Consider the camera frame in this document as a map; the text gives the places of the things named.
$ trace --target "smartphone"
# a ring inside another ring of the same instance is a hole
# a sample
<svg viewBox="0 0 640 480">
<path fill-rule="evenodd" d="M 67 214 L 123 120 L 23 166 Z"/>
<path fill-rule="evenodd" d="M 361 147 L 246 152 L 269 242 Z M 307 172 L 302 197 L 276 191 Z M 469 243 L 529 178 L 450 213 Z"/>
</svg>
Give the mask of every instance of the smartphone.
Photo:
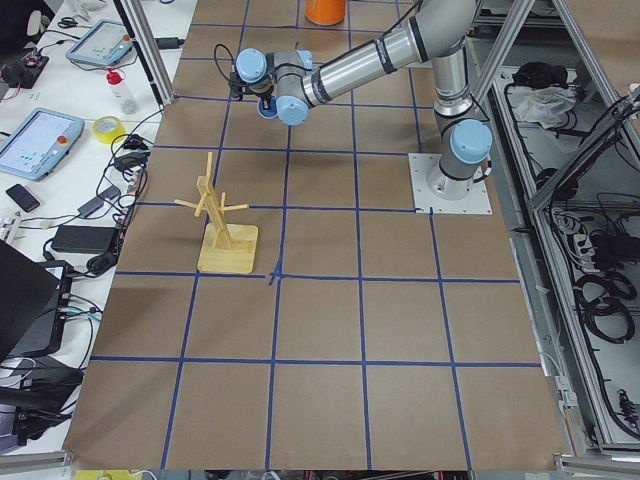
<svg viewBox="0 0 640 480">
<path fill-rule="evenodd" d="M 9 198 L 16 202 L 25 212 L 31 212 L 36 207 L 40 206 L 40 202 L 19 183 L 16 183 L 13 187 L 7 189 L 6 192 L 7 195 L 9 195 Z"/>
</svg>

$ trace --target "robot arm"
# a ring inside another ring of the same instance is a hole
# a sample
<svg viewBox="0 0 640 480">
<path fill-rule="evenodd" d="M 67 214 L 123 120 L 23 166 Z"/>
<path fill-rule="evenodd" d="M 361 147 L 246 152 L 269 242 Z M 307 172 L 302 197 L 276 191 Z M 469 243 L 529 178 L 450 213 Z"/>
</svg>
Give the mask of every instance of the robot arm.
<svg viewBox="0 0 640 480">
<path fill-rule="evenodd" d="M 264 55 L 258 50 L 247 49 L 238 55 L 237 74 L 246 89 L 260 97 L 259 110 L 263 116 L 277 115 L 287 125 L 299 125 L 307 119 L 310 108 L 329 103 L 345 92 L 410 63 L 434 59 L 434 66 L 436 62 L 445 63 L 442 65 L 445 68 L 441 69 L 446 70 L 445 76 L 438 79 L 436 75 L 436 80 L 443 86 L 439 88 L 438 96 L 446 112 L 448 102 L 460 104 L 456 100 L 468 94 L 461 43 L 475 10 L 475 0 L 424 0 L 404 27 L 318 68 L 312 69 L 308 51 Z M 274 87 L 277 92 L 275 105 L 271 97 Z M 468 102 L 462 103 L 467 109 L 471 106 Z"/>
</svg>

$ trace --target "white cloth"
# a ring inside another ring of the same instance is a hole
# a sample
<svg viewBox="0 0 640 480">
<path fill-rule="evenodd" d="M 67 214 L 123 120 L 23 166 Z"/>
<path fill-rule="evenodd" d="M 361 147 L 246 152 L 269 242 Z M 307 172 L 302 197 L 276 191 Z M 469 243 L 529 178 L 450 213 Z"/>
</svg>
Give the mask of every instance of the white cloth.
<svg viewBox="0 0 640 480">
<path fill-rule="evenodd" d="M 576 104 L 576 92 L 569 88 L 549 87 L 532 90 L 514 113 L 521 122 L 539 123 L 543 128 L 559 127 L 567 122 L 566 112 Z"/>
</svg>

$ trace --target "orange cup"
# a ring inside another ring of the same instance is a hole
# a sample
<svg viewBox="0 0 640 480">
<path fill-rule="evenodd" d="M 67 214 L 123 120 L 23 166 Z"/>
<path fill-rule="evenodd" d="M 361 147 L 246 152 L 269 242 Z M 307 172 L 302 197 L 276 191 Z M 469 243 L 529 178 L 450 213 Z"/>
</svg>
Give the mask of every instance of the orange cup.
<svg viewBox="0 0 640 480">
<path fill-rule="evenodd" d="M 344 20 L 347 0 L 307 0 L 306 16 L 316 25 L 335 25 Z"/>
</svg>

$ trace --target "white table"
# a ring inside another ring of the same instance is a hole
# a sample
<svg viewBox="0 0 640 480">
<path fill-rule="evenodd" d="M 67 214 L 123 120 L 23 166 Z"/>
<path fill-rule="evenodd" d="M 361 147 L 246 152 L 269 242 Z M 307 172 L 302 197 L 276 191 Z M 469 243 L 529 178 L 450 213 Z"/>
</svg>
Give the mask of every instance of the white table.
<svg viewBox="0 0 640 480">
<path fill-rule="evenodd" d="M 112 1 L 107 1 L 108 4 L 105 8 L 91 12 L 91 24 L 100 19 L 119 20 Z M 197 0 L 176 0 L 174 3 L 165 5 L 155 0 L 145 0 L 143 6 L 156 37 L 176 36 L 185 38 L 196 3 Z M 57 20 L 70 15 L 70 9 L 63 5 L 56 14 L 51 28 L 60 30 L 56 26 Z M 63 31 L 81 36 L 85 29 L 72 28 Z M 47 33 L 41 39 L 39 46 L 48 45 L 63 38 L 68 37 L 56 33 Z M 139 121 L 159 108 L 139 61 L 134 65 L 124 67 L 124 71 L 127 75 L 127 85 L 140 104 L 141 109 L 132 115 L 124 115 L 119 111 L 118 104 L 107 85 L 106 72 L 87 72 L 72 65 L 64 56 L 70 45 L 71 43 L 65 43 L 47 48 L 44 54 L 50 57 L 50 61 L 38 79 L 35 88 L 21 90 L 15 98 L 0 102 L 0 131 L 14 131 L 36 107 L 49 108 L 85 120 L 82 137 L 54 172 L 43 180 L 36 182 L 0 173 L 0 190 L 2 192 L 15 183 L 21 183 L 40 201 L 41 206 L 31 213 L 22 213 L 23 218 L 57 217 L 75 214 L 80 205 L 95 196 L 98 180 L 111 157 L 109 146 L 101 143 L 91 131 L 95 119 L 105 115 L 116 115 L 123 120 L 127 132 L 130 132 Z M 175 75 L 180 54 L 180 49 L 161 52 L 162 59 L 171 78 Z M 134 54 L 129 54 L 123 59 L 123 63 L 128 63 L 133 58 Z M 14 93 L 15 89 L 10 89 L 6 97 L 10 97 Z M 142 125 L 137 130 L 137 133 L 149 140 L 153 140 L 160 120 L 161 115 L 154 116 Z M 109 178 L 121 187 L 126 185 L 117 171 L 114 171 Z M 107 186 L 108 184 L 103 183 L 101 190 Z M 0 212 L 7 210 L 16 211 L 18 209 L 4 193 L 0 193 Z M 103 207 L 94 216 L 105 210 L 106 207 Z M 34 221 L 25 223 L 25 225 L 37 226 L 38 223 Z M 114 223 L 111 214 L 108 214 L 100 220 L 75 220 L 72 224 L 113 226 Z M 55 228 L 48 230 L 21 230 L 12 245 L 32 260 L 42 261 L 42 245 L 54 233 Z M 56 258 L 66 260 L 80 271 L 85 270 L 85 263 L 92 256 L 57 253 L 55 255 Z M 113 280 L 114 271 L 115 269 L 111 269 L 96 279 L 74 281 L 72 293 L 88 298 L 103 307 Z M 74 367 L 80 364 L 87 351 L 88 342 L 93 341 L 90 337 L 88 322 L 89 320 L 68 322 L 65 326 L 62 347 L 53 355 L 57 360 Z M 98 326 L 94 322 L 95 331 L 97 331 Z M 75 400 L 78 390 L 76 389 L 70 401 Z M 10 452 L 10 454 L 47 453 L 60 450 L 69 429 L 69 424 L 70 422 L 67 421 L 58 427 L 47 430 L 39 440 L 29 441 L 25 447 L 18 448 Z"/>
</svg>

